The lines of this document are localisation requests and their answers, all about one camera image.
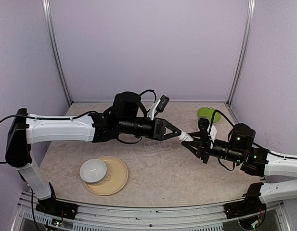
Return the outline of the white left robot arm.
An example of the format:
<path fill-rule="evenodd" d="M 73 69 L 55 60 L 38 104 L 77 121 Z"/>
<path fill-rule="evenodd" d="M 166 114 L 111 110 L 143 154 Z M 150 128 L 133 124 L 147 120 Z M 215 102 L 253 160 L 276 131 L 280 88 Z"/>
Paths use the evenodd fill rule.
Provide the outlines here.
<path fill-rule="evenodd" d="M 7 136 L 5 160 L 17 169 L 36 197 L 51 214 L 57 214 L 61 202 L 47 183 L 31 156 L 31 145 L 48 141 L 107 142 L 118 140 L 120 134 L 164 141 L 174 137 L 183 140 L 186 134 L 165 119 L 157 117 L 164 111 L 169 98 L 162 96 L 149 110 L 141 102 L 140 94 L 118 93 L 112 106 L 103 113 L 88 111 L 78 116 L 48 117 L 17 111 Z"/>

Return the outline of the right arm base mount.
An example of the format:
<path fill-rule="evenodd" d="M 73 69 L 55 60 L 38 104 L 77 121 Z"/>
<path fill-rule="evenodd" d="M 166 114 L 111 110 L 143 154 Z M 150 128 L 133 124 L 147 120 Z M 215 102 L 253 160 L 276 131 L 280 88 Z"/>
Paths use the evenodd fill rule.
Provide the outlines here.
<path fill-rule="evenodd" d="M 259 192 L 247 192 L 244 200 L 226 203 L 224 205 L 226 218 L 239 218 L 265 211 L 267 206 L 260 201 L 259 196 Z"/>

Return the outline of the clear plastic pill organizer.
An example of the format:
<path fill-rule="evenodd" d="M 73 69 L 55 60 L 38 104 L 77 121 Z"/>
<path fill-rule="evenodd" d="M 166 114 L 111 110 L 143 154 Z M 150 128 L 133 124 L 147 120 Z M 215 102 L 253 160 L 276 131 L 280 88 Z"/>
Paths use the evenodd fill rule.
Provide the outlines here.
<path fill-rule="evenodd" d="M 147 141 L 144 143 L 146 153 L 160 152 L 171 148 L 168 141 Z"/>

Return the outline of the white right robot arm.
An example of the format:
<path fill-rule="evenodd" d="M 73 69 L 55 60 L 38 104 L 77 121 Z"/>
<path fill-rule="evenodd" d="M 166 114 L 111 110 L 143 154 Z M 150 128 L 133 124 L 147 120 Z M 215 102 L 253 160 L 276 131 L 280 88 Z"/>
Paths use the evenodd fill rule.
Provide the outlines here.
<path fill-rule="evenodd" d="M 181 132 L 182 145 L 203 163 L 211 156 L 230 161 L 248 175 L 267 177 L 285 176 L 291 180 L 279 183 L 253 183 L 249 186 L 240 209 L 250 214 L 259 204 L 297 199 L 297 156 L 280 154 L 254 144 L 256 132 L 248 125 L 235 124 L 229 133 L 229 141 L 215 138 L 214 126 L 199 124 L 199 131 Z"/>

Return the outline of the white pill bottle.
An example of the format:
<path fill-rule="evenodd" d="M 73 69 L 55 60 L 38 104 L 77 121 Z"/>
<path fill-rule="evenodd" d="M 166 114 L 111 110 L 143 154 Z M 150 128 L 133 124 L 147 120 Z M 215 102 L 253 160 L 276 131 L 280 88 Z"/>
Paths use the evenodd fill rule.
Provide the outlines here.
<path fill-rule="evenodd" d="M 178 136 L 180 141 L 193 141 L 193 137 L 189 135 L 187 132 L 181 130 L 181 134 Z"/>

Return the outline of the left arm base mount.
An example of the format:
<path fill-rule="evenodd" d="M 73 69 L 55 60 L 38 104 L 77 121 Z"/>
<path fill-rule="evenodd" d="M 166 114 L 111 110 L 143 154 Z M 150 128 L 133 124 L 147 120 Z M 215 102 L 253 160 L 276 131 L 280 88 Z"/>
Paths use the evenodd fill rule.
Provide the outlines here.
<path fill-rule="evenodd" d="M 78 205 L 69 202 L 59 201 L 55 198 L 38 200 L 36 210 L 48 215 L 74 220 L 77 214 Z"/>

